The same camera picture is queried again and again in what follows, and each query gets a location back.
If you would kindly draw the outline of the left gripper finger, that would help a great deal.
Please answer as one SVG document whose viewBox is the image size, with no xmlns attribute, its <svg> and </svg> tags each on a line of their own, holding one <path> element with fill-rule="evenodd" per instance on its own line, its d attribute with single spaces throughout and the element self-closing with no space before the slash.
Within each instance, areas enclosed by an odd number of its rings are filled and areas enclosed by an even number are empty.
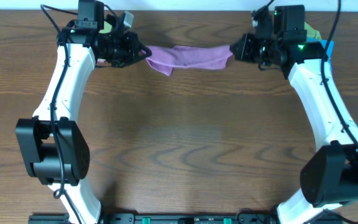
<svg viewBox="0 0 358 224">
<path fill-rule="evenodd" d="M 139 57 L 141 59 L 146 59 L 152 55 L 152 51 L 146 47 L 142 42 L 139 42 Z"/>
<path fill-rule="evenodd" d="M 131 58 L 124 58 L 121 60 L 114 59 L 111 60 L 111 66 L 114 68 L 124 68 L 133 65 L 137 62 L 140 62 L 142 59 L 143 59 L 142 57 L 131 57 Z"/>
</svg>

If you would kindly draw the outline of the purple microfibre cloth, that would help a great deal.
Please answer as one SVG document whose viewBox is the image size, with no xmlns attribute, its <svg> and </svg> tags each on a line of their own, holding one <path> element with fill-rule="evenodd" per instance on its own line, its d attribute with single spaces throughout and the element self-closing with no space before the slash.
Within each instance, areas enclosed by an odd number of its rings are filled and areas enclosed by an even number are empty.
<svg viewBox="0 0 358 224">
<path fill-rule="evenodd" d="M 222 70 L 233 53 L 228 45 L 219 47 L 201 48 L 189 46 L 174 46 L 173 48 L 148 46 L 152 55 L 146 58 L 149 66 L 170 76 L 174 69 L 202 69 Z"/>
</svg>

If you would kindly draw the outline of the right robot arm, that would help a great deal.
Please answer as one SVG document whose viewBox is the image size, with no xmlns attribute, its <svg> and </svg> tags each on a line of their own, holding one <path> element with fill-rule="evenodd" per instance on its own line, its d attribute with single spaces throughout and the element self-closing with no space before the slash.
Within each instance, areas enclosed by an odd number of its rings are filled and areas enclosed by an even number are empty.
<svg viewBox="0 0 358 224">
<path fill-rule="evenodd" d="M 245 34 L 232 44 L 236 60 L 277 65 L 296 91 L 310 122 L 316 152 L 300 173 L 300 189 L 276 205 L 265 223 L 312 223 L 325 217 L 344 222 L 336 209 L 358 201 L 358 126 L 333 80 L 330 44 L 261 39 Z"/>
</svg>

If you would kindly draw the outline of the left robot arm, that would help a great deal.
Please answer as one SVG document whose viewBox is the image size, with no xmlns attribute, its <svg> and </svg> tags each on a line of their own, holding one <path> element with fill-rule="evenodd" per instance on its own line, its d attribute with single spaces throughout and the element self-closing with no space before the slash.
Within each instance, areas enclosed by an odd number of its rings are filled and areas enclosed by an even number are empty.
<svg viewBox="0 0 358 224">
<path fill-rule="evenodd" d="M 75 21 L 57 36 L 57 62 L 48 89 L 31 118 L 16 124 L 16 137 L 30 177 L 53 190 L 67 223 L 99 223 L 102 204 L 87 178 L 90 149 L 78 127 L 87 81 L 98 59 L 124 68 L 151 56 L 130 22 Z"/>
</svg>

